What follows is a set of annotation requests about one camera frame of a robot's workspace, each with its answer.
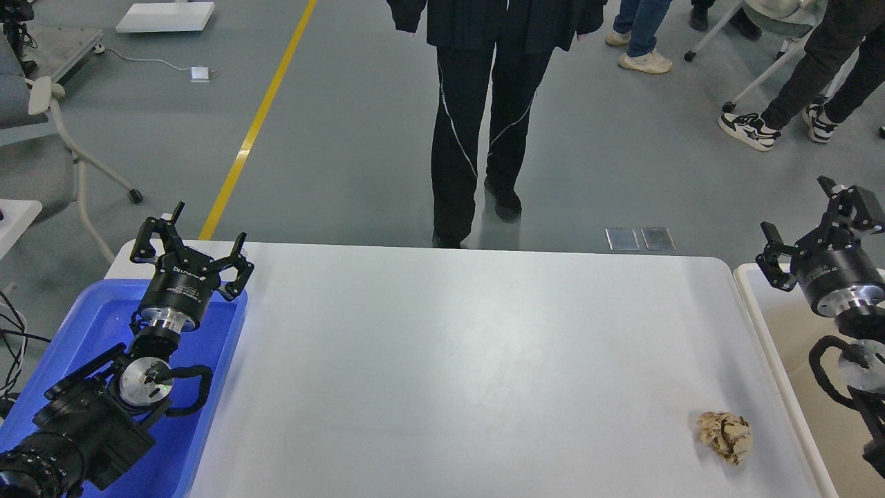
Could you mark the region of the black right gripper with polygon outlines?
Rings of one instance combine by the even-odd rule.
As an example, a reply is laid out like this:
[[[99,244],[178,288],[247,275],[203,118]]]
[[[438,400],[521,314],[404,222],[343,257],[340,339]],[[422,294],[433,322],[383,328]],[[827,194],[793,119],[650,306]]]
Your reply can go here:
[[[819,176],[817,182],[829,198],[817,236],[825,249],[788,246],[774,224],[762,221],[766,244],[755,258],[756,265],[772,288],[792,291],[799,281],[816,315],[835,318],[852,308],[875,308],[883,302],[883,277],[861,241],[883,233],[882,206],[866,188],[846,187],[827,176]],[[794,262],[794,275],[781,268],[781,257],[800,258]]]

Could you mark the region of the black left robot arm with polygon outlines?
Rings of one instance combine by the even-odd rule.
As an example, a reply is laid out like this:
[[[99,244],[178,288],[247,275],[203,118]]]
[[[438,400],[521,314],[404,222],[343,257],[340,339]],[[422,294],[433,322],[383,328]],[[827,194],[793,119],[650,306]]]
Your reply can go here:
[[[79,497],[85,482],[104,490],[154,447],[149,429],[161,417],[207,403],[214,369],[174,367],[171,357],[181,336],[200,328],[213,294],[233,302],[255,267],[243,254],[246,233],[219,259],[185,245],[175,227],[183,209],[180,202],[170,218],[143,221],[130,259],[155,272],[131,315],[130,344],[114,344],[45,391],[35,431],[2,454],[3,497]]]

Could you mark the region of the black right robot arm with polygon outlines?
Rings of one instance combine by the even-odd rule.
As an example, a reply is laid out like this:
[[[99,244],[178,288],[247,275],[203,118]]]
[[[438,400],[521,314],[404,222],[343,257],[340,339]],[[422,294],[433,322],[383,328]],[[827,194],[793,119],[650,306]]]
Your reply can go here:
[[[810,369],[835,403],[860,413],[871,434],[863,458],[883,474],[884,284],[861,246],[883,233],[883,210],[870,190],[827,176],[818,183],[828,196],[819,226],[788,245],[774,224],[762,223],[766,243],[755,261],[772,288],[799,287],[814,314],[834,319],[839,335],[810,348]]]

